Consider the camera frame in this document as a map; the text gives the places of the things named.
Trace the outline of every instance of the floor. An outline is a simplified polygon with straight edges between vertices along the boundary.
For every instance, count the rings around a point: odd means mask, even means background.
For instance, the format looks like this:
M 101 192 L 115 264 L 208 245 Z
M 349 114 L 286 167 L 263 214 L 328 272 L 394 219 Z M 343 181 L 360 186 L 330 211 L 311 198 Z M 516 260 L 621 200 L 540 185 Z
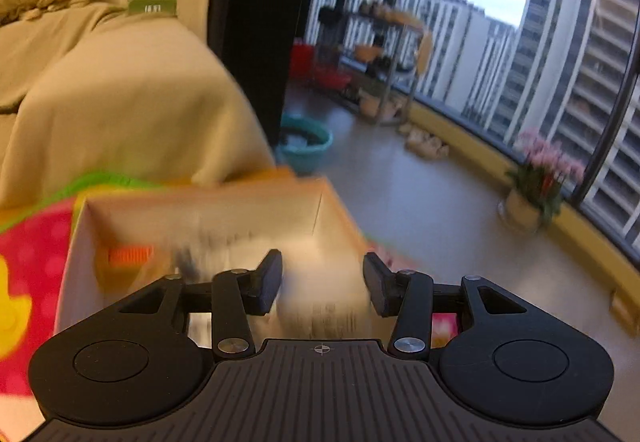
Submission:
M 606 348 L 615 380 L 600 421 L 625 442 L 640 433 L 640 338 L 608 311 L 607 289 L 544 233 L 523 237 L 496 213 L 504 196 L 462 161 L 425 162 L 395 130 L 376 128 L 329 99 L 290 86 L 286 112 L 331 129 L 326 175 L 360 229 L 420 262 L 437 283 L 477 274 L 581 330 Z

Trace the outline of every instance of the glass window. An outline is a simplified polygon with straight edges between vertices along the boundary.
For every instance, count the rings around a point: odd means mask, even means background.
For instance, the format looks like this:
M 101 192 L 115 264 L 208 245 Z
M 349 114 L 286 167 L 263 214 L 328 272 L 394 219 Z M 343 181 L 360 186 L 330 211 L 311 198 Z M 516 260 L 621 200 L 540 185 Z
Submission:
M 531 3 L 544 8 L 549 7 L 549 0 L 531 0 Z
M 363 0 L 347 1 L 344 9 L 352 11 Z M 319 8 L 333 3 L 312 0 L 309 43 L 318 37 Z M 396 0 L 398 10 L 421 18 L 433 33 L 434 58 L 418 81 L 416 99 L 446 105 L 462 124 L 504 148 L 519 130 L 533 129 L 588 164 L 612 112 L 622 112 L 606 158 L 598 160 L 601 172 L 580 191 L 586 195 L 581 205 L 619 239 L 639 246 L 640 255 L 640 87 L 629 108 L 616 104 L 632 67 L 639 5 L 640 0 Z M 559 20 L 560 15 L 574 20 Z M 349 22 L 342 45 L 349 51 L 370 43 L 372 34 L 366 22 L 358 28 Z M 418 44 L 406 42 L 402 66 L 413 64 Z

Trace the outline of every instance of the black gripper pad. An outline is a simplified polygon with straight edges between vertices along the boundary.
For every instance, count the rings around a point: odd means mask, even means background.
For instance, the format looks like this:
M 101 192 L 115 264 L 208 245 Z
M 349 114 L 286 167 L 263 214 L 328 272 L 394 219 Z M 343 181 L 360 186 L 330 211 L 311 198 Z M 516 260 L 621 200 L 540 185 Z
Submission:
M 51 420 L 31 442 L 613 442 L 594 420 L 524 429 L 472 414 L 427 364 L 376 341 L 268 340 L 217 365 L 187 405 L 146 425 L 105 430 Z

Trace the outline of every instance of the open box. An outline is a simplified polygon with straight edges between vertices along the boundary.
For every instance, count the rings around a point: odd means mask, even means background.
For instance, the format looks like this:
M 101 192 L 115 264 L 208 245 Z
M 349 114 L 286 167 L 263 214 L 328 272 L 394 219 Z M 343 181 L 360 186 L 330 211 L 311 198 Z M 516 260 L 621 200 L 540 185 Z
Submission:
M 367 244 L 330 184 L 306 179 L 89 197 L 66 263 L 56 332 L 127 294 L 105 291 L 108 275 L 95 266 L 101 246 L 174 249 L 193 238 L 222 251 L 231 246 L 224 269 L 253 269 L 268 249 L 281 250 L 278 297 L 267 316 L 250 317 L 257 346 L 267 337 L 333 337 L 331 329 L 326 335 L 332 318 L 325 307 L 349 324 L 338 325 L 335 337 L 367 338 L 380 329 L 362 278 Z

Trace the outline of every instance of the yellow wall ledge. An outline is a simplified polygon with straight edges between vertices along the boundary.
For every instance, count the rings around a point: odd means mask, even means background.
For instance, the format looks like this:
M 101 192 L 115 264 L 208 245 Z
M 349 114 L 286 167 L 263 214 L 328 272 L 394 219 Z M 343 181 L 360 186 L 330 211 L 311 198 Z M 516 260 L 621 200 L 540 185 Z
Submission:
M 490 181 L 507 191 L 510 181 L 505 172 L 514 167 L 513 161 L 423 105 L 412 105 L 410 119 L 448 143 L 454 153 L 480 168 Z M 548 232 L 593 276 L 616 292 L 632 318 L 637 317 L 640 311 L 640 273 L 589 220 L 568 204 L 563 204 Z

